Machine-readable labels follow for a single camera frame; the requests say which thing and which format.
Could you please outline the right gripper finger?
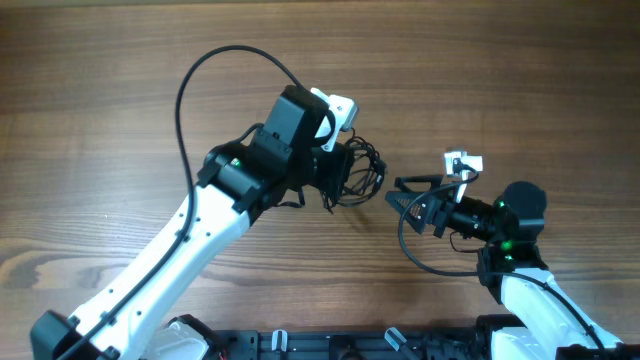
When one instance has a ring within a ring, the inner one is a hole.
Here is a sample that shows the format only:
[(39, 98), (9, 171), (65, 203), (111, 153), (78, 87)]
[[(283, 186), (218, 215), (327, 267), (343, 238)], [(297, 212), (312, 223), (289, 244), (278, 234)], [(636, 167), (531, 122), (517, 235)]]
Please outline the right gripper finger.
[(404, 219), (412, 229), (422, 234), (427, 225), (431, 225), (435, 218), (435, 197), (419, 192), (390, 191), (385, 200)]
[(442, 180), (443, 176), (440, 174), (396, 177), (394, 181), (394, 187), (402, 192), (410, 193), (413, 192), (413, 189), (409, 187), (409, 184), (428, 184), (429, 190), (433, 190), (441, 186)]

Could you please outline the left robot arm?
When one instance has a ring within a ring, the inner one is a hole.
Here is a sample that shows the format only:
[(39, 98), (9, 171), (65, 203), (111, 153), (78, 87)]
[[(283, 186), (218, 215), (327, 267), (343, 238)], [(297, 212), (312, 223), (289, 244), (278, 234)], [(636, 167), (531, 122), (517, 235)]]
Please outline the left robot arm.
[(352, 151), (338, 143), (356, 103), (289, 85), (267, 120), (214, 147), (162, 230), (102, 291), (70, 316), (45, 312), (30, 331), (37, 359), (143, 359), (159, 325), (211, 260), (289, 190), (338, 197)]

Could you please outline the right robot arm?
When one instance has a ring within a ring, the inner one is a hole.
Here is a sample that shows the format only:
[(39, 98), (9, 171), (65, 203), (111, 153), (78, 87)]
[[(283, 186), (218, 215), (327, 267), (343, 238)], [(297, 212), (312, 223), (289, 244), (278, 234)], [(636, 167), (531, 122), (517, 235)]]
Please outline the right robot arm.
[(417, 233), (433, 226), (465, 239), (483, 241), (471, 276), (486, 287), (507, 316), (484, 316), (476, 325), (477, 347), (485, 359), (636, 359), (639, 347), (606, 331), (558, 286), (542, 260), (537, 237), (545, 226), (546, 194), (536, 185), (510, 184), (491, 204), (464, 195), (472, 177), (443, 183), (420, 176), (429, 189), (410, 189), (412, 177), (399, 177), (386, 201), (399, 224)]

